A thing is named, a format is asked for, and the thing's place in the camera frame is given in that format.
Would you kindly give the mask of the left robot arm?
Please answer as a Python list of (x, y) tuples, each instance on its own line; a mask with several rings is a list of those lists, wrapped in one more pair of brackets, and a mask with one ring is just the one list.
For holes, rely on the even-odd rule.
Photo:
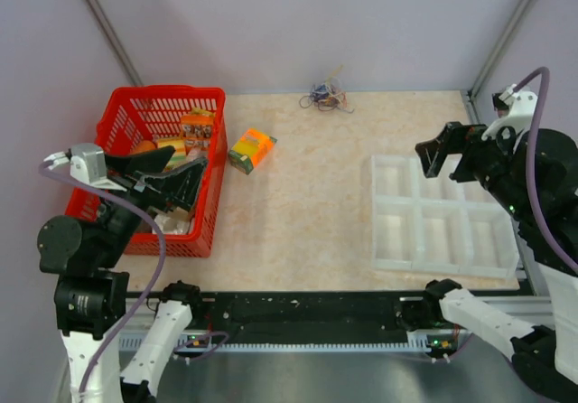
[(99, 199), (94, 220), (56, 216), (37, 237), (40, 270), (58, 278), (53, 301), (75, 402), (156, 401), (179, 337), (204, 319), (200, 289), (169, 284), (135, 357), (120, 364), (119, 336), (138, 307), (127, 303), (129, 275), (116, 271), (116, 264), (137, 228), (154, 225), (153, 211), (193, 208), (209, 165), (200, 156), (170, 168), (174, 152), (166, 146), (114, 156), (98, 145), (79, 144), (40, 165), (41, 175)]

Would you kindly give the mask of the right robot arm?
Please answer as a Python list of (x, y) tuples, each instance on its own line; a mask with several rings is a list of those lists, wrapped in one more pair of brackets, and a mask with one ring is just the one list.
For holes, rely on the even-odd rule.
[(396, 320), (408, 331), (457, 325), (498, 350), (536, 394), (577, 400), (577, 145), (552, 129), (518, 134), (500, 127), (450, 122), (415, 151), (424, 176), (439, 175), (446, 158), (460, 160), (450, 179), (477, 182), (517, 223), (548, 286), (554, 327), (532, 324), (482, 301), (451, 279), (433, 280), (417, 301), (399, 302)]

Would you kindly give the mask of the yellow green striped sponge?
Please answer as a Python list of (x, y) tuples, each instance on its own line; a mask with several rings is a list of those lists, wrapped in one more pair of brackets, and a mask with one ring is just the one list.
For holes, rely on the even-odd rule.
[(155, 145), (157, 149), (172, 147), (174, 150), (164, 168), (165, 171), (169, 171), (186, 162), (186, 145), (181, 137), (158, 138), (155, 140)]

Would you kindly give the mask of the orange cylindrical can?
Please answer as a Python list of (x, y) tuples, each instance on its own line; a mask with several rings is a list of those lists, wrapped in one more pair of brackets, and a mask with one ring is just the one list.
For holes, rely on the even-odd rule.
[(146, 152), (156, 150), (157, 146), (154, 141), (143, 140), (139, 142), (130, 152), (131, 155), (138, 155)]

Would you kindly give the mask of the white crumpled bag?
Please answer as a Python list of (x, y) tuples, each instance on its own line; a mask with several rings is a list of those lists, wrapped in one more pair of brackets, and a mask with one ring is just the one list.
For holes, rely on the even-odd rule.
[(186, 235), (191, 232), (195, 218), (188, 213), (159, 213), (154, 222), (165, 235)]

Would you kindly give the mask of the orange snack box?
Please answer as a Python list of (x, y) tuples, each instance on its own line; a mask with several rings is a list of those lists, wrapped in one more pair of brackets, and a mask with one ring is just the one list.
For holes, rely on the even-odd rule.
[(193, 108), (181, 117), (181, 137), (187, 151), (207, 150), (213, 135), (216, 114), (202, 108)]

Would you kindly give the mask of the white compartment tray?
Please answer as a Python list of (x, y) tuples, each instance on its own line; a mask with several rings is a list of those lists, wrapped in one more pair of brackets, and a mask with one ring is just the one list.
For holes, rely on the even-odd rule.
[(514, 277), (511, 218), (477, 183), (426, 178), (413, 156), (374, 155), (370, 172), (373, 268)]

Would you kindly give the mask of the red plastic basket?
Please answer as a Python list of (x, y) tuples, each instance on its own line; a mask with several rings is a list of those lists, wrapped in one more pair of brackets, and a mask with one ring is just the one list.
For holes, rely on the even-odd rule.
[(190, 232), (166, 237), (170, 257), (210, 256), (219, 211), (219, 197), (228, 142), (224, 120), (225, 92), (216, 87), (153, 85), (115, 89), (96, 126), (95, 144), (112, 155), (128, 155), (143, 140), (177, 136), (181, 117), (193, 108), (215, 114), (215, 128), (208, 150)]

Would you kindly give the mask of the orange green sponge box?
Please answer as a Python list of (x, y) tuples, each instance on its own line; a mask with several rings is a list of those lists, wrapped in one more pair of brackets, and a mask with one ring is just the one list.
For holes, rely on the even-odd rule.
[(277, 139), (249, 128), (229, 149), (228, 160), (241, 173), (249, 175), (275, 147)]

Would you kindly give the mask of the right aluminium corner post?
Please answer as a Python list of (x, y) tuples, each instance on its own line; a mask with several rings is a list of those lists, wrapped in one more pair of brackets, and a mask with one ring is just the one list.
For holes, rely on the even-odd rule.
[(488, 57), (484, 61), (480, 72), (474, 80), (472, 87), (468, 90), (468, 95), (471, 103), (474, 103), (488, 80), (493, 75), (499, 62), (506, 54), (508, 47), (513, 42), (522, 23), (525, 21), (527, 15), (532, 10), (537, 0), (518, 0), (513, 12), (509, 15), (506, 25), (499, 34), (498, 39), (494, 43)]

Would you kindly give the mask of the aluminium corner post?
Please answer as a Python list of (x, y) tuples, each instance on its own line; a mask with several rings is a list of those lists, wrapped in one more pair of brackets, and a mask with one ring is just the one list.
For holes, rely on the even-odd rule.
[(474, 80), (472, 87), (468, 90), (468, 95), (471, 103), (474, 103), (488, 80), (493, 75), (499, 62), (506, 54), (508, 47), (513, 42), (522, 23), (525, 21), (527, 15), (532, 10), (537, 0), (518, 0), (513, 12), (509, 15), (506, 25), (499, 34), (498, 39), (494, 43), (488, 57), (484, 61), (480, 72)]
[(91, 13), (98, 29), (103, 35), (107, 46), (113, 53), (113, 56), (118, 62), (120, 69), (126, 76), (127, 81), (136, 87), (142, 87), (144, 85), (143, 80), (135, 68), (124, 44), (121, 42), (117, 32), (110, 22), (104, 7), (101, 5), (99, 0), (83, 0), (87, 6), (89, 12)]

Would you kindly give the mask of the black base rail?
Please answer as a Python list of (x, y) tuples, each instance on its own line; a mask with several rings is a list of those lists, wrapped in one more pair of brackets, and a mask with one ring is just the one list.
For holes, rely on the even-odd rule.
[(453, 353), (484, 327), (506, 332), (506, 341), (527, 351), (555, 345), (554, 309), (547, 296), (519, 290), (475, 290), (497, 309), (495, 320), (465, 306), (443, 317), (441, 301), (459, 284), (432, 281), (419, 291), (204, 292), (192, 318), (177, 332), (176, 354), (204, 352), (392, 351)]

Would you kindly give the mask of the left aluminium corner post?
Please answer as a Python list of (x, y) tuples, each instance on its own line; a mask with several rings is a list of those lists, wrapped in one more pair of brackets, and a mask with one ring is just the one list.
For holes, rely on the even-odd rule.
[(98, 29), (103, 35), (107, 46), (113, 53), (113, 56), (118, 62), (120, 69), (126, 76), (127, 81), (136, 87), (142, 87), (144, 85), (143, 80), (135, 68), (124, 44), (121, 42), (117, 32), (110, 22), (104, 7), (101, 5), (99, 0), (83, 0), (87, 6), (89, 12), (91, 13)]

